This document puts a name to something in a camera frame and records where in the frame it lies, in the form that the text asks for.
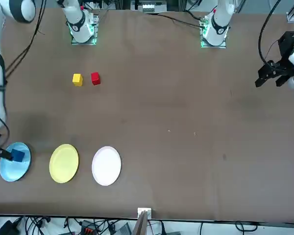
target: red cube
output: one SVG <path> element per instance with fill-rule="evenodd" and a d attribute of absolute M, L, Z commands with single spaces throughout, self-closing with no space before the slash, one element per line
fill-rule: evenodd
<path fill-rule="evenodd" d="M 99 73 L 97 73 L 97 72 L 92 73 L 92 83 L 94 86 L 100 84 Z"/>

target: tabletop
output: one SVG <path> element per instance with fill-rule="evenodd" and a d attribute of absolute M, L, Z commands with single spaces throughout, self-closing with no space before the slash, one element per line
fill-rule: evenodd
<path fill-rule="evenodd" d="M 187 13 L 169 13 L 196 24 Z M 294 90 L 274 80 L 255 88 L 266 15 L 235 14 L 227 49 L 200 48 L 197 28 L 161 16 L 110 10 L 96 46 L 71 46 L 61 9 L 40 32 L 6 90 L 9 143 L 32 152 L 28 173 L 0 177 L 0 213 L 294 222 Z M 7 21 L 8 65 L 35 23 Z M 273 15 L 263 54 L 293 25 Z M 279 58 L 275 45 L 268 58 Z M 90 74 L 99 72 L 93 86 Z M 82 87 L 72 83 L 84 76 Z M 56 183 L 49 160 L 61 144 L 79 153 L 76 175 Z M 122 159 L 118 180 L 93 179 L 103 146 Z"/>

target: yellow cube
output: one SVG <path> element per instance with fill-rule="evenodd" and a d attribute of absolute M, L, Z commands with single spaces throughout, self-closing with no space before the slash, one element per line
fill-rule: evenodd
<path fill-rule="evenodd" d="M 74 73 L 73 83 L 74 85 L 81 87 L 83 85 L 83 76 L 79 73 Z"/>

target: white plate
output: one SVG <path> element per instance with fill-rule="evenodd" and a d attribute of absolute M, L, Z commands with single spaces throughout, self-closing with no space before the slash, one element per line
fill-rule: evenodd
<path fill-rule="evenodd" d="M 121 158 L 117 150 L 110 146 L 102 147 L 94 155 L 92 173 L 98 184 L 113 184 L 121 172 Z"/>

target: cable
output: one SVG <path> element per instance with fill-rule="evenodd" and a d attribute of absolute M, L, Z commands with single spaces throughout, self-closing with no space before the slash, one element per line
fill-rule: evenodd
<path fill-rule="evenodd" d="M 34 220 L 32 220 L 33 222 L 34 222 L 34 228 L 33 228 L 33 232 L 32 232 L 32 235 L 34 235 L 34 232 L 35 232 L 35 229 L 36 229 L 36 227 L 38 228 L 38 232 L 41 234 L 41 235 L 44 235 L 44 233 L 43 233 L 43 231 L 41 231 L 41 225 L 39 225 L 39 222 L 40 221 L 42 221 L 43 219 L 45 219 L 45 218 L 40 218 L 38 221 L 36 221 L 37 220 L 37 218 L 35 218 Z"/>
<path fill-rule="evenodd" d="M 109 4 L 107 7 L 106 7 L 106 12 L 103 14 L 103 16 L 99 19 L 98 23 L 100 23 L 100 21 L 102 20 L 102 18 L 108 13 L 109 11 L 109 8 L 110 8 L 111 4 Z"/>
<path fill-rule="evenodd" d="M 174 20 L 174 21 L 177 21 L 177 22 L 180 22 L 182 24 L 186 24 L 186 25 L 189 25 L 189 26 L 193 26 L 193 27 L 196 27 L 196 28 L 204 28 L 203 26 L 200 26 L 200 25 L 197 25 L 197 24 L 193 24 L 193 23 L 188 23 L 188 22 L 185 22 L 185 21 L 181 21 L 181 20 L 178 20 L 176 18 L 173 18 L 171 16 L 165 16 L 165 15 L 156 15 L 156 16 L 162 16 L 162 17 L 165 17 L 165 18 L 168 18 L 168 19 L 171 19 L 171 20 Z"/>
<path fill-rule="evenodd" d="M 217 6 L 218 6 L 218 5 L 217 5 Z M 213 10 L 216 9 L 217 6 L 215 6 L 214 8 L 212 8 L 211 12 L 213 12 Z M 211 12 L 210 12 L 210 13 L 211 13 Z"/>
<path fill-rule="evenodd" d="M 237 228 L 238 231 L 242 232 L 243 235 L 244 235 L 245 232 L 250 233 L 250 232 L 254 232 L 254 231 L 256 231 L 256 230 L 258 229 L 258 225 L 256 224 L 255 226 L 256 226 L 256 227 L 255 227 L 254 229 L 247 230 L 247 229 L 244 228 L 243 224 L 242 224 L 240 221 L 236 221 L 236 222 L 235 222 L 235 227 Z"/>
<path fill-rule="evenodd" d="M 239 227 L 237 227 L 237 224 L 238 224 L 238 223 L 241 225 L 242 229 L 240 229 Z M 244 226 L 243 226 L 243 224 L 242 224 L 241 222 L 236 221 L 236 222 L 235 222 L 235 227 L 236 227 L 240 232 L 242 232 L 242 234 L 244 235 L 244 233 L 245 233 L 245 229 L 244 229 Z"/>
<path fill-rule="evenodd" d="M 93 8 L 87 2 L 84 2 L 84 5 L 87 5 L 89 10 L 93 10 Z"/>
<path fill-rule="evenodd" d="M 64 228 L 65 227 L 68 227 L 68 230 L 69 230 L 70 234 L 74 235 L 74 233 L 72 233 L 72 231 L 70 229 L 70 226 L 69 226 L 69 218 L 68 217 L 66 217 L 65 218 L 65 221 L 64 221 Z"/>
<path fill-rule="evenodd" d="M 188 14 L 190 14 L 195 20 L 200 21 L 201 17 L 196 17 L 192 14 L 192 12 L 190 12 L 189 10 L 185 10 L 185 12 L 187 12 Z"/>
<path fill-rule="evenodd" d="M 7 131 L 7 136 L 6 136 L 5 140 L 4 140 L 4 142 L 0 145 L 0 148 L 2 148 L 8 142 L 8 140 L 10 138 L 10 129 L 7 126 L 7 124 L 1 118 L 0 118 L 0 122 L 5 126 L 6 131 Z"/>
<path fill-rule="evenodd" d="M 262 52 L 261 52 L 261 38 L 262 38 L 262 36 L 263 36 L 264 29 L 265 29 L 265 27 L 266 27 L 266 25 L 267 25 L 267 23 L 268 23 L 268 21 L 269 21 L 271 15 L 273 14 L 274 10 L 276 9 L 276 7 L 278 6 L 278 4 L 280 3 L 280 1 L 281 1 L 281 0 L 278 0 L 278 1 L 275 3 L 275 5 L 274 5 L 273 8 L 271 9 L 270 13 L 268 14 L 268 16 L 267 16 L 267 18 L 266 18 L 266 20 L 265 20 L 265 22 L 264 22 L 264 24 L 263 24 L 263 26 L 262 26 L 262 28 L 261 28 L 261 30 L 260 30 L 259 40 L 258 40 L 258 52 L 259 52 L 259 56 L 260 56 L 261 60 L 262 60 L 262 61 L 264 62 L 264 64 L 267 65 L 271 70 L 276 71 L 276 72 L 279 72 L 279 73 L 281 73 L 282 75 L 286 75 L 286 71 L 285 71 L 285 70 L 277 69 L 277 68 L 271 66 L 271 65 L 270 65 L 270 64 L 264 59 L 263 54 L 262 54 Z"/>
<path fill-rule="evenodd" d="M 152 235 L 154 235 L 154 234 L 153 234 L 152 225 L 151 225 L 151 223 L 150 223 L 150 221 L 149 221 L 149 220 L 148 220 L 148 223 L 149 223 L 149 225 L 150 225 L 151 233 L 152 233 Z"/>
<path fill-rule="evenodd" d="M 42 2 L 41 2 L 41 8 L 40 8 L 40 11 L 39 11 L 38 21 L 37 21 L 36 28 L 35 28 L 35 31 L 34 31 L 34 34 L 33 34 L 32 38 L 30 40 L 29 45 L 12 61 L 12 63 L 5 70 L 6 72 L 8 72 L 11 69 L 11 71 L 6 75 L 6 79 L 8 79 L 12 75 L 12 73 L 16 70 L 16 68 L 20 65 L 20 63 L 22 62 L 22 60 L 25 58 L 25 56 L 29 52 L 29 49 L 30 49 L 30 47 L 31 47 L 31 45 L 32 45 L 32 43 L 34 41 L 35 36 L 37 35 L 37 32 L 39 30 L 40 23 L 42 21 L 43 15 L 45 13 L 46 3 L 47 3 L 47 0 L 45 0 L 45 1 L 42 0 Z"/>
<path fill-rule="evenodd" d="M 272 47 L 277 41 L 279 41 L 279 39 L 275 40 L 275 41 L 271 44 L 271 46 L 269 47 L 269 50 L 268 50 L 268 52 L 267 52 L 267 54 L 266 54 L 266 56 L 265 56 L 265 59 L 266 59 L 266 57 L 268 56 L 271 47 Z"/>
<path fill-rule="evenodd" d="M 240 13 L 241 10 L 243 9 L 244 5 L 245 5 L 246 0 L 242 0 L 241 4 L 239 5 L 239 7 L 236 10 L 236 13 Z"/>
<path fill-rule="evenodd" d="M 110 226 L 111 226 L 111 225 L 114 225 L 115 223 L 117 223 L 117 222 L 119 222 L 119 221 L 120 221 L 120 220 L 118 219 L 117 221 L 111 223 Z M 101 234 L 99 234 L 99 235 L 102 235 L 102 234 L 103 234 L 108 228 L 104 229 L 104 230 L 101 232 Z"/>
<path fill-rule="evenodd" d="M 199 230 L 199 235 L 201 235 L 201 230 L 202 230 L 202 225 L 203 225 L 204 223 L 201 223 L 201 225 L 200 225 L 200 230 Z"/>
<path fill-rule="evenodd" d="M 201 4 L 202 0 L 197 0 L 196 2 L 194 2 L 194 4 L 188 9 L 188 11 L 190 11 L 197 3 L 198 6 Z"/>
<path fill-rule="evenodd" d="M 166 228 L 162 220 L 160 220 L 160 223 L 161 223 L 161 235 L 167 235 Z"/>

